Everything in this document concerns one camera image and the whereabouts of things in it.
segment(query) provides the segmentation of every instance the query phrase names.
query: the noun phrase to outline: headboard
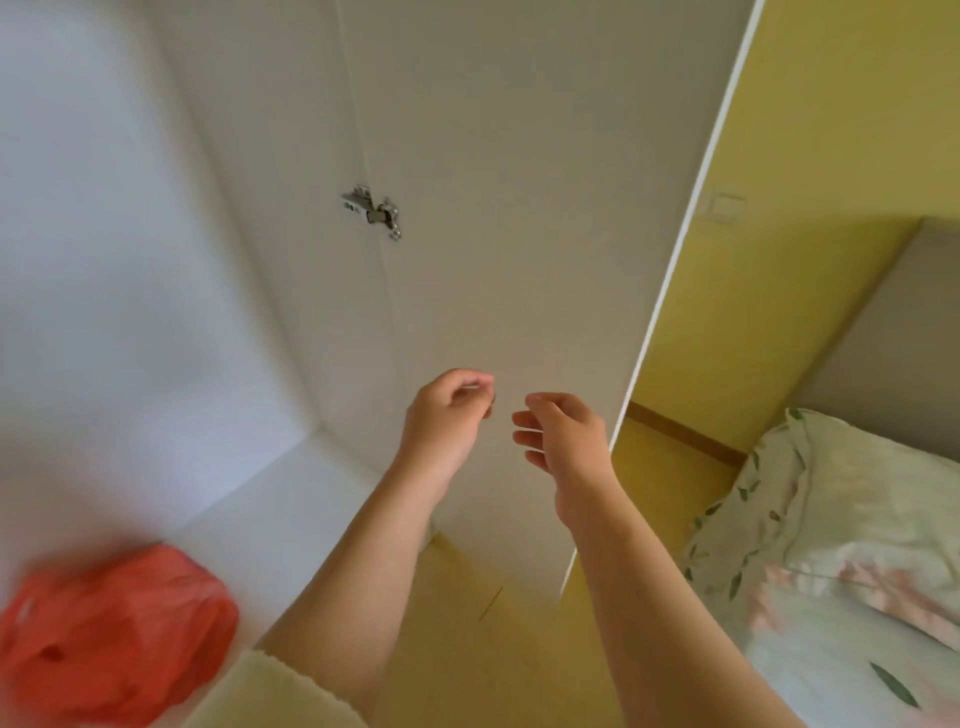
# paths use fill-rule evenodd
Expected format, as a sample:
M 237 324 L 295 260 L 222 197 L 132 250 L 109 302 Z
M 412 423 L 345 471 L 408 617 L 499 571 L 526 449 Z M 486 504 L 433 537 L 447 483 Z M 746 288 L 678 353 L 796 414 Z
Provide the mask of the headboard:
M 794 401 L 960 460 L 960 224 L 924 221 Z

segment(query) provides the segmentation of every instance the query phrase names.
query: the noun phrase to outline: plastic bag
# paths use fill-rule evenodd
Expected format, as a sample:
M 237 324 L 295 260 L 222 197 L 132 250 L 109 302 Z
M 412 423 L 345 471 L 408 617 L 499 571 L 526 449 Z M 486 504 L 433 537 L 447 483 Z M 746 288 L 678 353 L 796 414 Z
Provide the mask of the plastic bag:
M 238 619 L 224 584 L 166 544 L 40 571 L 0 615 L 0 679 L 29 716 L 147 726 L 213 679 Z

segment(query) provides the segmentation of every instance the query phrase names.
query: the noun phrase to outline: sleeve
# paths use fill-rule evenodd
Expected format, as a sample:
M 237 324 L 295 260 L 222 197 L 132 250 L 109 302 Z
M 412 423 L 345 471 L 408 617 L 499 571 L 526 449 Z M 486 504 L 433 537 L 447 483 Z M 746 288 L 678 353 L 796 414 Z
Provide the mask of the sleeve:
M 367 728 L 347 703 L 280 660 L 247 650 L 184 728 Z

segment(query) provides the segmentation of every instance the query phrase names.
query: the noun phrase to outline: baseboard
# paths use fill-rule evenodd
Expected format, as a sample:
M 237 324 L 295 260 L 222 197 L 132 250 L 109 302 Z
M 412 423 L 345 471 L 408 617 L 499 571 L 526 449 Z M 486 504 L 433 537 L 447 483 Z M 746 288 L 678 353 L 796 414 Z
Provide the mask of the baseboard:
M 691 448 L 699 450 L 704 455 L 709 455 L 714 460 L 719 460 L 724 465 L 732 468 L 741 468 L 747 461 L 747 454 L 738 449 L 731 448 L 721 442 L 714 440 L 707 435 L 697 432 L 686 425 L 681 425 L 669 417 L 664 417 L 658 412 L 654 412 L 642 404 L 631 401 L 627 404 L 627 417 L 636 420 L 642 425 L 647 425 L 660 434 L 666 435 L 677 442 L 684 443 Z

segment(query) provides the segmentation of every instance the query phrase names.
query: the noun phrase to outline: light switch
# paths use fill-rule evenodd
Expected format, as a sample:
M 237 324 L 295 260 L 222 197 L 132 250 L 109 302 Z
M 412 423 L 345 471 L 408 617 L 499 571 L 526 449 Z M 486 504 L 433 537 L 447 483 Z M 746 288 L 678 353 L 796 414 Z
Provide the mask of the light switch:
M 747 208 L 747 201 L 733 195 L 713 195 L 707 211 L 710 220 L 718 223 L 735 223 Z

